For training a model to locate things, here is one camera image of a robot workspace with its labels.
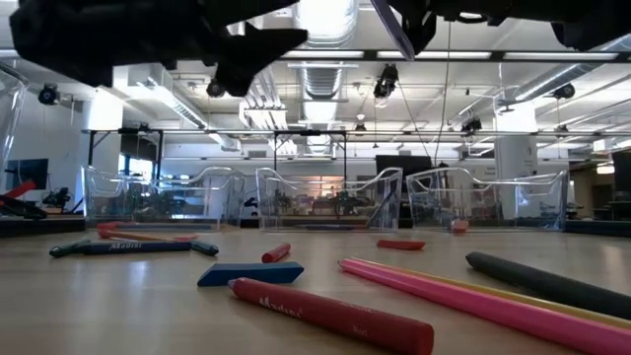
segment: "red pastel stick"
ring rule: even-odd
[[[425,242],[411,241],[389,241],[380,240],[377,243],[379,248],[401,249],[401,250],[420,250],[425,246]]]
[[[429,355],[434,347],[434,328],[422,321],[247,278],[232,280],[228,286],[244,301],[398,354]]]
[[[23,194],[31,191],[32,189],[35,189],[37,186],[35,185],[34,182],[32,182],[31,180],[28,180],[27,182],[21,184],[20,186],[12,189],[11,191],[5,193],[4,195],[7,197],[11,197],[11,198],[18,198],[20,196],[22,196]]]
[[[268,263],[268,262],[276,262],[280,259],[282,259],[285,255],[287,255],[287,253],[289,252],[289,249],[292,248],[292,245],[290,244],[282,244],[277,248],[274,248],[268,252],[266,252],[261,258],[260,260],[263,263]]]
[[[122,225],[136,225],[135,222],[105,222],[97,225],[98,230],[115,230]]]
[[[452,232],[455,234],[463,234],[469,228],[469,221],[453,221]]]

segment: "pink pastel stick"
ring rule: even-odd
[[[345,259],[342,270],[588,354],[631,354],[631,331]]]

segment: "metal frame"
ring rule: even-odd
[[[423,50],[413,62],[459,62],[459,63],[625,63],[629,64],[631,52],[592,51],[576,52],[562,50]],[[343,60],[353,62],[407,62],[392,49],[348,49],[348,50],[292,50],[282,56],[281,62],[330,62]]]
[[[511,132],[511,131],[491,131],[491,130],[481,130],[481,131],[471,131],[471,132],[449,132],[449,131],[439,131],[439,130],[377,130],[377,131],[347,131],[347,130],[244,130],[244,129],[206,129],[206,130],[188,130],[188,129],[160,129],[153,130],[150,129],[147,132],[158,132],[161,131],[164,134],[203,134],[208,135],[211,133],[216,134],[234,134],[234,135],[261,135],[261,136],[271,136],[274,134],[299,134],[303,135],[304,132],[310,132],[308,135],[316,135],[319,134],[340,134],[345,136],[353,136],[353,135],[389,135],[389,136],[435,136],[439,133],[443,137],[631,137],[631,131],[602,131],[602,132],[586,132],[586,131],[567,131],[567,132],[555,132],[555,131],[534,131],[534,132]],[[90,130],[84,130],[84,133],[90,133]],[[118,130],[100,130],[97,131],[99,133],[119,133]]]
[[[320,136],[320,135],[341,135],[344,138],[344,145],[342,146],[342,150],[344,150],[344,180],[343,180],[343,184],[344,184],[344,188],[346,188],[346,177],[347,177],[347,167],[346,167],[346,163],[347,163],[347,158],[346,158],[346,142],[348,140],[348,132],[345,130],[314,130],[314,129],[304,129],[304,130],[275,130],[273,131],[274,134],[274,171],[278,172],[277,170],[277,164],[278,164],[278,157],[276,154],[276,151],[278,150],[278,136],[282,135],[282,134],[288,134],[288,135],[300,135],[302,137],[315,137],[315,136]]]
[[[116,133],[120,135],[129,134],[129,135],[135,135],[135,136],[140,136],[141,135],[140,133],[145,133],[145,134],[158,133],[159,135],[158,152],[157,152],[158,157],[156,157],[156,168],[155,168],[155,172],[152,174],[152,179],[160,178],[160,172],[162,169],[163,146],[165,145],[165,131],[163,129],[120,128],[117,130],[116,129],[114,130],[82,130],[82,132],[90,134],[90,147],[88,148],[88,165],[89,166],[91,166],[93,163],[95,148],[97,148],[101,144],[101,142],[103,142],[111,133]],[[95,143],[95,137],[99,133],[104,133],[105,136],[99,139]]]

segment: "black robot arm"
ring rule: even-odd
[[[253,77],[307,40],[303,30],[230,35],[226,26],[299,0],[21,0],[10,24],[23,58],[82,83],[110,87],[117,65],[218,64],[216,79],[244,96]]]
[[[416,54],[434,38],[439,16],[446,21],[486,22],[489,26],[500,26],[508,18],[546,22],[563,45],[578,50],[592,49],[631,32],[629,0],[372,1],[378,11],[388,11],[389,5],[401,14],[400,27]],[[479,18],[464,17],[463,13]],[[386,26],[391,27],[392,23],[381,15]]]

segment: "desk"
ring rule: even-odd
[[[0,240],[0,343],[20,355],[374,355],[382,350],[231,297],[197,288],[214,262],[253,262],[280,243],[305,272],[293,287],[430,323],[435,355],[575,354],[551,342],[339,272],[336,261],[370,260],[516,291],[471,270],[474,250],[631,293],[631,243],[561,233],[489,233],[453,237],[401,231],[424,251],[376,248],[380,235],[208,234],[216,258],[194,252],[70,255],[48,250],[95,232]]]

